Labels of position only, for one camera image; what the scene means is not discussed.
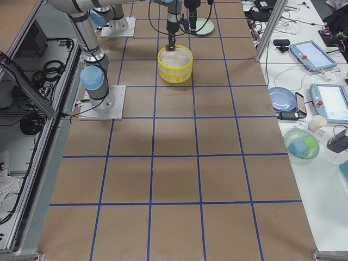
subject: blue sponge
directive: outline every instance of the blue sponge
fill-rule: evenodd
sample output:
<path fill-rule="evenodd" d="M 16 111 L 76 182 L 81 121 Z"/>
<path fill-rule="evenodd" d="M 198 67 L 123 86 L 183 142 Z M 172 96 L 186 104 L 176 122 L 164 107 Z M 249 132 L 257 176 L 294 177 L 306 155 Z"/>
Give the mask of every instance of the blue sponge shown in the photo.
<path fill-rule="evenodd" d="M 308 146 L 303 140 L 296 140 L 288 146 L 288 150 L 295 156 L 301 155 L 308 150 Z"/>

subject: green plate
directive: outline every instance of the green plate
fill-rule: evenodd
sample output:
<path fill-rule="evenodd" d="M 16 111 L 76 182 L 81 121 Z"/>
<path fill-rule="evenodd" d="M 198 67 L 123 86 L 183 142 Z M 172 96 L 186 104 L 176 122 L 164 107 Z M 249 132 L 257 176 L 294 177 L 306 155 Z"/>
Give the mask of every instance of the green plate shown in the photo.
<path fill-rule="evenodd" d="M 206 20 L 207 19 L 205 19 L 205 18 L 198 18 L 196 29 L 197 30 L 201 29 L 201 27 L 204 25 Z M 210 34 L 213 30 L 214 30 L 214 24 L 212 21 L 209 20 L 207 22 L 207 24 L 200 31 L 198 31 L 196 34 L 197 35 L 207 35 L 207 34 Z"/>

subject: black device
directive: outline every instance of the black device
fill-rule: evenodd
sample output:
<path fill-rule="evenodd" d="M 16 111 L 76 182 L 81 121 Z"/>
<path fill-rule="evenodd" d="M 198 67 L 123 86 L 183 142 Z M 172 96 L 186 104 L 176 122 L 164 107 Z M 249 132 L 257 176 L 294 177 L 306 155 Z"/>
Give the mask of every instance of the black device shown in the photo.
<path fill-rule="evenodd" d="M 289 50 L 288 46 L 290 45 L 290 41 L 289 39 L 274 39 L 273 44 L 275 46 L 279 46 L 277 47 L 277 49 L 281 51 L 281 53 L 285 53 Z"/>
<path fill-rule="evenodd" d="M 191 31 L 195 31 L 197 28 L 197 8 L 201 6 L 201 0 L 184 0 L 184 5 L 189 9 Z"/>
<path fill-rule="evenodd" d="M 289 39 L 274 39 L 273 44 L 275 46 L 289 46 L 290 41 L 289 41 Z"/>
<path fill-rule="evenodd" d="M 327 148 L 330 151 L 340 153 L 348 148 L 348 136 L 346 136 L 347 128 L 327 141 Z"/>
<path fill-rule="evenodd" d="M 303 95 L 296 92 L 296 108 L 292 111 L 280 111 L 277 119 L 283 120 L 283 121 L 297 121 L 299 119 L 304 119 L 307 116 L 307 110 L 305 105 L 305 99 L 303 98 Z"/>
<path fill-rule="evenodd" d="M 23 44 L 16 53 L 16 58 L 38 58 L 44 56 L 47 48 L 47 36 L 40 27 L 39 23 L 34 20 Z"/>
<path fill-rule="evenodd" d="M 277 0 L 256 0 L 254 2 L 256 8 L 261 13 L 270 13 L 273 11 L 274 6 L 276 5 Z"/>

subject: green sponge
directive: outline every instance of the green sponge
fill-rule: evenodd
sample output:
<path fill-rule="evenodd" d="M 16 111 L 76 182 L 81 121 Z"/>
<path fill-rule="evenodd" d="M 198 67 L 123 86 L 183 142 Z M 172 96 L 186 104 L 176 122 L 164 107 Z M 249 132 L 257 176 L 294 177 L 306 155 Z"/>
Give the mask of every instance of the green sponge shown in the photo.
<path fill-rule="evenodd" d="M 315 138 L 312 136 L 304 138 L 303 142 L 307 145 L 309 150 L 318 146 L 318 143 L 316 142 Z"/>

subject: grid square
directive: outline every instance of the grid square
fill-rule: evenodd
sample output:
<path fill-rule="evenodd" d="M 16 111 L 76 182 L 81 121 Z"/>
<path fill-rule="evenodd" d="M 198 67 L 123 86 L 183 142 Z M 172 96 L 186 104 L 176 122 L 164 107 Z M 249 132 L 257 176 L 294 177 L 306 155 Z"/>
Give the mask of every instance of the grid square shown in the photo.
<path fill-rule="evenodd" d="M 231 92 L 226 87 L 195 88 L 196 116 L 234 116 Z"/>
<path fill-rule="evenodd" d="M 160 51 L 167 44 L 168 44 L 168 38 L 160 38 L 159 41 L 158 41 L 158 51 Z M 177 37 L 175 39 L 175 44 L 176 45 L 183 45 L 186 48 L 190 49 L 190 42 L 189 42 L 188 38 L 183 38 L 183 37 L 179 38 L 179 37 Z"/>
<path fill-rule="evenodd" d="M 152 19 L 153 26 L 157 29 L 158 20 Z M 157 38 L 158 33 L 151 27 L 148 20 L 137 20 L 135 25 L 135 38 Z"/>
<path fill-rule="evenodd" d="M 277 119 L 238 119 L 244 153 L 286 153 Z"/>
<path fill-rule="evenodd" d="M 153 202 L 199 202 L 197 158 L 155 158 Z"/>
<path fill-rule="evenodd" d="M 108 81 L 109 85 L 117 85 L 119 82 L 121 62 L 120 61 L 109 61 L 108 67 Z"/>
<path fill-rule="evenodd" d="M 243 6 L 240 2 L 215 3 L 215 9 L 218 18 L 245 18 Z"/>
<path fill-rule="evenodd" d="M 98 203 L 104 158 L 62 159 L 51 203 Z"/>
<path fill-rule="evenodd" d="M 196 155 L 193 119 L 156 119 L 155 155 Z"/>
<path fill-rule="evenodd" d="M 130 60 L 156 60 L 157 39 L 132 39 L 127 40 L 125 59 Z"/>
<path fill-rule="evenodd" d="M 194 104 L 191 87 L 157 88 L 157 117 L 193 117 Z"/>
<path fill-rule="evenodd" d="M 200 157 L 200 174 L 204 202 L 250 200 L 240 156 Z"/>
<path fill-rule="evenodd" d="M 245 159 L 254 200 L 301 199 L 288 156 L 249 156 Z"/>
<path fill-rule="evenodd" d="M 265 85 L 260 63 L 254 60 L 227 61 L 232 85 Z"/>
<path fill-rule="evenodd" d="M 120 84 L 154 86 L 155 76 L 155 61 L 123 61 Z"/>
<path fill-rule="evenodd" d="M 266 86 L 235 87 L 232 88 L 232 93 L 238 116 L 265 116 L 275 114 Z"/>
<path fill-rule="evenodd" d="M 151 158 L 109 158 L 103 202 L 148 202 Z"/>
<path fill-rule="evenodd" d="M 159 14 L 159 6 L 158 4 L 151 4 L 150 8 L 150 18 L 151 20 L 156 20 Z M 139 21 L 139 19 L 148 19 L 148 3 L 139 3 L 134 2 L 132 16 L 135 16 Z"/>
<path fill-rule="evenodd" d="M 126 39 L 118 38 L 98 38 L 100 47 L 103 48 L 109 60 L 122 59 L 123 50 L 125 49 Z"/>
<path fill-rule="evenodd" d="M 301 203 L 256 204 L 255 212 L 265 260 L 311 260 L 316 249 Z"/>
<path fill-rule="evenodd" d="M 226 59 L 249 59 L 255 56 L 254 44 L 248 38 L 223 38 Z"/>
<path fill-rule="evenodd" d="M 200 206 L 153 206 L 150 260 L 203 260 Z"/>
<path fill-rule="evenodd" d="M 50 207 L 38 250 L 51 261 L 89 260 L 97 208 Z"/>
<path fill-rule="evenodd" d="M 194 61 L 192 70 L 195 86 L 228 85 L 224 61 Z"/>
<path fill-rule="evenodd" d="M 218 21 L 222 37 L 246 37 L 252 43 L 250 30 L 245 19 L 218 19 Z"/>
<path fill-rule="evenodd" d="M 192 38 L 191 51 L 194 59 L 223 59 L 221 40 L 218 38 Z"/>
<path fill-rule="evenodd" d="M 197 119 L 200 155 L 240 153 L 235 119 Z"/>
<path fill-rule="evenodd" d="M 154 87 L 128 87 L 123 117 L 152 117 L 154 113 Z"/>
<path fill-rule="evenodd" d="M 207 260 L 261 260 L 249 204 L 204 205 L 203 210 Z"/>
<path fill-rule="evenodd" d="M 74 119 L 64 155 L 106 155 L 110 131 L 111 121 L 80 121 Z"/>
<path fill-rule="evenodd" d="M 115 122 L 110 155 L 151 155 L 152 119 L 123 119 Z"/>
<path fill-rule="evenodd" d="M 102 206 L 93 260 L 146 260 L 148 206 Z"/>

